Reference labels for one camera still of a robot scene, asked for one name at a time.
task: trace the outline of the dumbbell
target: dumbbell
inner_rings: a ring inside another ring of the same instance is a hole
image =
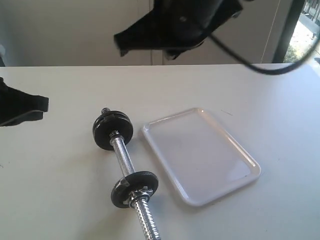
[[[126,144],[133,136],[133,126],[127,115],[104,108],[92,128],[95,143],[102,149],[114,151],[123,178],[113,187],[112,203],[121,209],[135,209],[146,240],[160,240],[154,218],[148,206],[158,188],[158,178],[150,171],[136,172]]]

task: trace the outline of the dumbbell handle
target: dumbbell handle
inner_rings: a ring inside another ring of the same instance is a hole
[[[130,174],[133,174],[135,172],[135,169],[124,143],[124,138],[117,131],[112,132],[110,134],[110,138],[110,144],[113,146],[123,176],[126,177]],[[130,194],[130,197],[133,200],[129,202],[129,205],[135,209],[143,230],[144,237],[146,240],[161,240],[158,228],[148,206],[149,197],[136,197],[136,194],[138,192],[142,195],[148,194],[143,190],[132,192]]]

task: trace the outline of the plastic tray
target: plastic tray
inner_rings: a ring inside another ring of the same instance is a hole
[[[191,206],[203,206],[260,176],[259,164],[201,108],[147,123],[142,132]]]

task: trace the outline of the black cable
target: black cable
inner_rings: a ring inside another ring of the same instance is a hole
[[[211,31],[209,31],[208,29],[203,28],[202,25],[196,20],[196,18],[191,14],[191,12],[182,3],[182,1],[179,0],[179,2],[180,2],[180,5],[183,7],[184,11],[188,13],[187,14],[188,18],[191,18],[192,22],[195,25],[197,25],[197,27],[200,30],[202,30],[204,34],[208,35],[208,38],[212,42],[214,42],[216,45],[218,45],[218,47],[220,47],[224,52],[226,52],[228,55],[233,57],[239,63],[243,64],[247,68],[249,68],[249,69],[251,69],[251,70],[253,70],[253,71],[257,72],[257,73],[260,73],[260,74],[281,75],[281,74],[287,74],[287,73],[289,73],[291,71],[296,70],[301,65],[303,65],[308,60],[308,58],[310,58],[312,56],[312,54],[314,53],[314,51],[316,50],[316,48],[317,48],[317,46],[318,46],[318,44],[320,42],[320,36],[319,36],[316,39],[315,43],[311,46],[311,48],[306,52],[306,54],[301,59],[299,59],[298,61],[292,63],[289,66],[285,66],[285,67],[278,68],[278,69],[266,69],[266,68],[258,67],[258,66],[252,65],[248,60],[244,59],[239,54],[235,53],[233,50],[231,50],[229,47],[227,47],[225,44],[223,44],[217,37],[215,37],[213,35],[213,33]]]

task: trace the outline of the white table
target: white table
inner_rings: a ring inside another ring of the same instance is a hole
[[[163,240],[320,239],[320,79],[309,66],[272,77],[240,65],[13,67],[0,76],[49,97],[43,120],[0,127],[2,240],[144,239],[135,212],[110,200],[122,174],[93,141],[103,107],[130,117],[133,164],[159,178],[150,207]],[[256,183],[203,208],[183,204],[140,133],[192,107],[211,111],[262,168]]]

